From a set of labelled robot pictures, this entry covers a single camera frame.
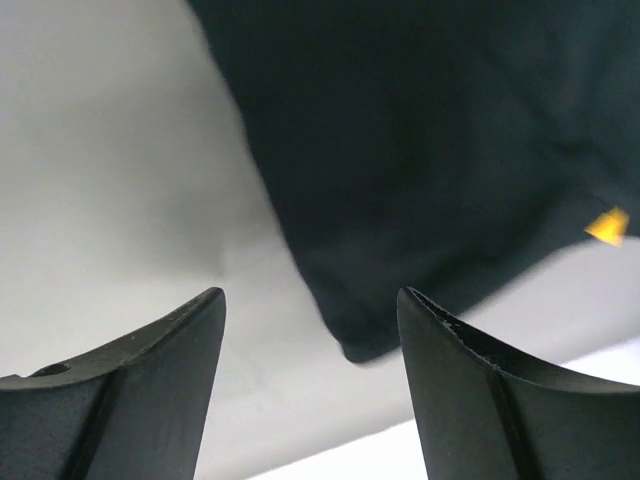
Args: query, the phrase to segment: yellow label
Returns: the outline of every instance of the yellow label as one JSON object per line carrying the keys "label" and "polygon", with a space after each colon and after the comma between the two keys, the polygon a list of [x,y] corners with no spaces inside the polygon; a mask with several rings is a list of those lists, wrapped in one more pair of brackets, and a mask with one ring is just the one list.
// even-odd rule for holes
{"label": "yellow label", "polygon": [[629,215],[615,207],[613,210],[600,215],[595,222],[589,225],[585,232],[597,238],[601,242],[619,247],[629,225]]}

